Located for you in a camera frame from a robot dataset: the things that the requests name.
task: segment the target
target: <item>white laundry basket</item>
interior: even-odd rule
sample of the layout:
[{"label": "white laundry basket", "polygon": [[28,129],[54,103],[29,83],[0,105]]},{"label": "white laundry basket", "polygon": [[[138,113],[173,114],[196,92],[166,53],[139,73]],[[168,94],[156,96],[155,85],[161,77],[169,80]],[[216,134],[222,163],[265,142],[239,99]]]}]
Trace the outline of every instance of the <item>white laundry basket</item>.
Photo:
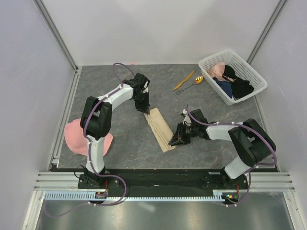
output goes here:
[{"label": "white laundry basket", "polygon": [[[254,91],[245,97],[242,97],[238,100],[233,100],[222,90],[222,88],[212,79],[212,77],[207,73],[213,66],[218,64],[219,62],[225,62],[226,65],[231,66],[236,75],[243,79],[248,80],[250,84],[254,87]],[[224,100],[227,105],[233,105],[235,103],[239,103],[241,101],[250,98],[257,93],[261,92],[265,88],[268,87],[268,83],[266,80],[258,74],[252,66],[250,66],[243,58],[241,58],[238,54],[236,54],[232,50],[224,50],[222,52],[213,54],[205,59],[201,60],[198,63],[201,68],[202,75],[206,79],[206,81],[212,86],[212,88],[217,92],[218,95]]]}]

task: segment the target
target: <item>robotic arm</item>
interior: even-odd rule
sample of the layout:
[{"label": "robotic arm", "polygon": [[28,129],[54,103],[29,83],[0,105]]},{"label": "robotic arm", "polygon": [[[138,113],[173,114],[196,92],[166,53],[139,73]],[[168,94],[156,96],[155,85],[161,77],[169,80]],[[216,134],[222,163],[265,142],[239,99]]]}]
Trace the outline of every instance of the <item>robotic arm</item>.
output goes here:
[{"label": "robotic arm", "polygon": [[135,108],[138,111],[149,114],[149,93],[148,85],[149,80],[143,74],[137,73],[132,80],[124,80],[123,86],[120,90],[120,85],[111,92],[100,96],[98,98],[89,97],[86,100],[83,114],[81,117],[81,127],[84,129],[87,119],[94,108],[94,106],[103,98],[107,98],[102,102],[95,114],[91,117],[88,128],[86,130],[86,136],[92,141],[91,153],[88,153],[88,159],[86,164],[86,176],[94,181],[99,181],[99,178],[94,174],[94,171],[89,163],[89,154],[92,157],[92,163],[94,169],[99,174],[104,174],[105,163],[103,160],[103,150],[105,136],[108,134],[111,128],[112,111],[122,104],[124,101],[133,99],[135,101]]},{"label": "robotic arm", "polygon": [[[244,128],[232,125],[203,126],[191,119],[186,110],[183,110],[181,115],[184,120],[178,124],[169,145],[189,144],[192,137],[200,137],[206,140],[228,140],[234,144],[238,156],[221,171],[225,184],[232,182],[248,169],[271,155],[269,148],[256,135]],[[208,124],[200,109],[192,111],[191,115],[198,121]],[[276,151],[274,142],[254,119],[248,119],[239,124],[244,124],[260,133]]]}]

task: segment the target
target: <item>wall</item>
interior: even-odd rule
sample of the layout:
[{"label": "wall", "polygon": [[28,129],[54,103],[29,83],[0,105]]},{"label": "wall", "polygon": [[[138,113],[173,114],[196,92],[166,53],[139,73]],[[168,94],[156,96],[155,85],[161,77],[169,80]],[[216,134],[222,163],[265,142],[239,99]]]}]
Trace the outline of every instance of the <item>wall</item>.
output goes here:
[{"label": "wall", "polygon": [[21,229],[73,71],[32,0],[0,7],[1,229]]},{"label": "wall", "polygon": [[78,65],[247,59],[278,0],[43,0]]},{"label": "wall", "polygon": [[307,1],[288,1],[252,66],[268,81],[257,99],[307,214]]}]

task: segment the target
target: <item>wooden knife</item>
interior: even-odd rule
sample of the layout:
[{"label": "wooden knife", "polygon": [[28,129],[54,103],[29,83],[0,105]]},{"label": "wooden knife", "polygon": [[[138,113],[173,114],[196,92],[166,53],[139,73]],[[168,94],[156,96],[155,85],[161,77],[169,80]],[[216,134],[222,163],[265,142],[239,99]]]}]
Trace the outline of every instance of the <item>wooden knife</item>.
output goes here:
[{"label": "wooden knife", "polygon": [[194,74],[194,71],[192,71],[181,83],[179,83],[173,90],[178,89],[183,83],[185,83],[187,80],[190,79],[190,77],[192,77],[192,75]]}]

